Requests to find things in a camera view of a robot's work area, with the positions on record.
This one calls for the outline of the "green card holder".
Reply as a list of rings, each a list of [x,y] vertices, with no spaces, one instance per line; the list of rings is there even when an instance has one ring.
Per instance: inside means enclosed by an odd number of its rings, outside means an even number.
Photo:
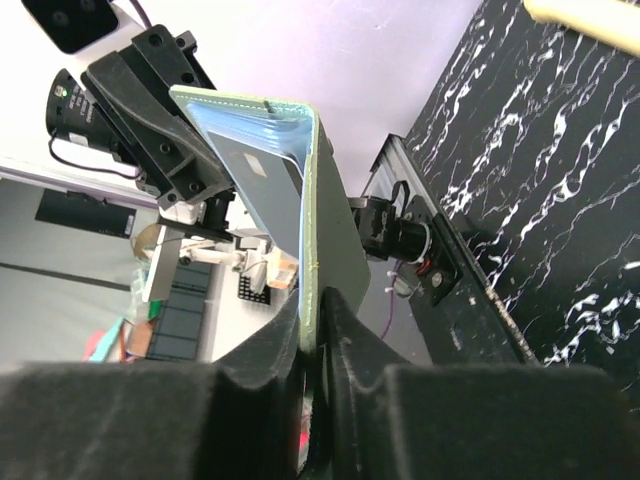
[[[324,290],[338,290],[348,307],[357,311],[370,282],[366,255],[318,111],[308,103],[188,86],[174,85],[169,95],[212,150],[208,132],[288,154],[299,166],[299,346],[312,354],[318,344]]]

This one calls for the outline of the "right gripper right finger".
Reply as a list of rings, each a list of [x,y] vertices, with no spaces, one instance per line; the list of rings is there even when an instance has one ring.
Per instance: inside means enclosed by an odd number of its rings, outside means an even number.
[[[422,367],[335,289],[319,320],[309,456],[334,479],[635,479],[639,422],[591,367]]]

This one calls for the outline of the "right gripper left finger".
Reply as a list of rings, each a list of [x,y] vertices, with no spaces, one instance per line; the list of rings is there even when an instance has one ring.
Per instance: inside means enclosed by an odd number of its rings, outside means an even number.
[[[23,366],[1,379],[5,479],[293,479],[298,298],[217,361]]]

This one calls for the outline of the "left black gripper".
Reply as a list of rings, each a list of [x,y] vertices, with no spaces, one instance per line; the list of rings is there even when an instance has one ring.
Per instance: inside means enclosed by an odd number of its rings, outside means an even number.
[[[156,25],[51,84],[45,125],[51,141],[102,151],[136,168],[136,187],[167,208],[197,204],[233,187],[221,160],[170,98],[172,86],[209,87],[191,32]]]

